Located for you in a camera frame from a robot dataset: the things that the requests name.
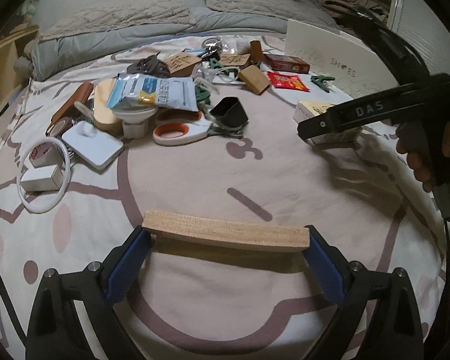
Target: brown leather case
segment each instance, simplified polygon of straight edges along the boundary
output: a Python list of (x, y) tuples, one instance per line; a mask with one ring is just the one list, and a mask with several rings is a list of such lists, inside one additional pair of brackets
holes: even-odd
[(51, 124), (58, 122), (65, 116), (77, 117), (80, 112), (73, 105), (76, 101), (84, 104), (94, 90), (94, 85), (91, 82), (84, 82), (78, 87), (72, 96), (63, 104), (60, 109), (52, 116)]

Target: red snack package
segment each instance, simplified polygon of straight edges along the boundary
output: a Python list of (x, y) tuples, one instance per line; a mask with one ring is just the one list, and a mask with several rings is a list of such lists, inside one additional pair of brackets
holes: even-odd
[(285, 74), (267, 72), (267, 76), (271, 83), (277, 89), (295, 89), (296, 91), (310, 92), (302, 82), (299, 76), (287, 76)]

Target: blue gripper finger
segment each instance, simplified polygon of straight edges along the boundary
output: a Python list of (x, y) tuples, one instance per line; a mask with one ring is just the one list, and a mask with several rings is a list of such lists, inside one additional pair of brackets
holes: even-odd
[(140, 229), (136, 228), (118, 249), (125, 249), (127, 244), (129, 246), (124, 250), (121, 258), (108, 275), (105, 299), (109, 305), (114, 305), (125, 299), (128, 289), (133, 280), (137, 278), (143, 261), (152, 248), (152, 237), (149, 232), (140, 226)]
[(346, 296), (348, 284), (348, 261), (336, 249), (328, 245), (313, 226), (307, 226), (310, 232), (310, 247), (302, 254), (313, 274), (322, 287), (325, 298), (341, 305)]

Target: green clothespin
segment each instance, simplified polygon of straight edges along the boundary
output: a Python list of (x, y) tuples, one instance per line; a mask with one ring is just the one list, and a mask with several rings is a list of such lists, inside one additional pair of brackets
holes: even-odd
[(310, 81), (315, 85), (318, 85), (322, 91), (330, 93), (330, 89), (325, 85), (325, 81), (335, 81), (335, 77), (327, 77), (327, 76), (312, 76)]
[(197, 98), (197, 103), (204, 102), (210, 105), (210, 92), (201, 86), (195, 86), (195, 97)]
[(210, 58), (209, 63), (210, 63), (210, 69), (221, 69), (221, 68), (223, 68), (223, 65), (220, 62), (218, 62), (218, 59), (216, 59), (216, 58)]

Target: cardboard box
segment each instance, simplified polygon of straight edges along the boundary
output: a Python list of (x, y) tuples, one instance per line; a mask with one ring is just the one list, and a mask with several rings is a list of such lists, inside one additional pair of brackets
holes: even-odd
[(262, 73), (262, 71), (255, 65), (249, 66), (240, 71), (238, 74), (240, 78), (256, 95), (261, 95), (265, 89), (270, 86), (270, 80)]
[[(317, 101), (301, 101), (296, 105), (293, 119), (297, 122), (303, 122), (314, 116), (324, 114), (328, 108), (333, 107), (334, 104), (323, 103)], [(324, 134), (318, 137), (311, 138), (311, 141), (318, 145), (321, 143), (332, 142), (353, 142), (362, 131), (361, 127), (351, 128), (350, 130), (339, 132), (337, 134)]]
[(219, 61), (225, 66), (238, 66), (246, 68), (250, 64), (250, 54), (222, 54)]
[(193, 67), (202, 60), (197, 56), (181, 52), (167, 58), (164, 62), (170, 69), (172, 77), (188, 77), (193, 72)]
[(310, 65), (296, 56), (264, 54), (265, 63), (274, 71), (308, 74)]

